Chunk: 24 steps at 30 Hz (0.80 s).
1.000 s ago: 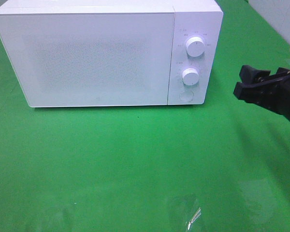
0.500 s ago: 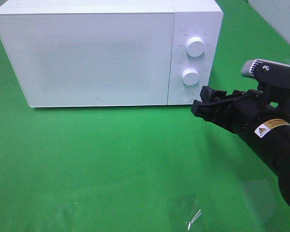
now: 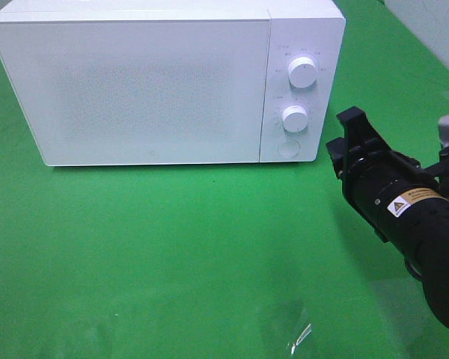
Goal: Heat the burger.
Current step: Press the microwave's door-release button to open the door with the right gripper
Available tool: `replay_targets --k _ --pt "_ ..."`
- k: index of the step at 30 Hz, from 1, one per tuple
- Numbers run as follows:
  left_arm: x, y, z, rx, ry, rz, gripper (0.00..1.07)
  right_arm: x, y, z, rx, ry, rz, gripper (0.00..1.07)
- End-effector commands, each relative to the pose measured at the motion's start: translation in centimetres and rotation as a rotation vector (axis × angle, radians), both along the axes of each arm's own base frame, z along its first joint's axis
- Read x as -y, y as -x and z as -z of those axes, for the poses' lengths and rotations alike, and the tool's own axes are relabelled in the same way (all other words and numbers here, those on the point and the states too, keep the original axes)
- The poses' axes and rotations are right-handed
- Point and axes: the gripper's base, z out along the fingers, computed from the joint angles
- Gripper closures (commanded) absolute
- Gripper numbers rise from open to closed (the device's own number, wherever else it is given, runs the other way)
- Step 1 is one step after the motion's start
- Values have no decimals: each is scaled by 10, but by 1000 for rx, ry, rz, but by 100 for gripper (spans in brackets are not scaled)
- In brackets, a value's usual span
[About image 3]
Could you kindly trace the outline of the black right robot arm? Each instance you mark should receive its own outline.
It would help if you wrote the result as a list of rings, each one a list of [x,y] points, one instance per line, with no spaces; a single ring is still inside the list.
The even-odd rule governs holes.
[[[403,255],[434,316],[449,328],[449,115],[439,120],[439,161],[428,168],[385,142],[367,115],[337,115],[343,136],[327,143],[347,203]]]

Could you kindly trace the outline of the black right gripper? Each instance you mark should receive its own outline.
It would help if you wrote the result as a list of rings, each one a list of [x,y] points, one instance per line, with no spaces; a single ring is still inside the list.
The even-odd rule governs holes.
[[[327,143],[345,200],[384,242],[412,243],[428,215],[449,212],[449,200],[420,163],[392,150],[353,106],[337,115],[344,138]]]

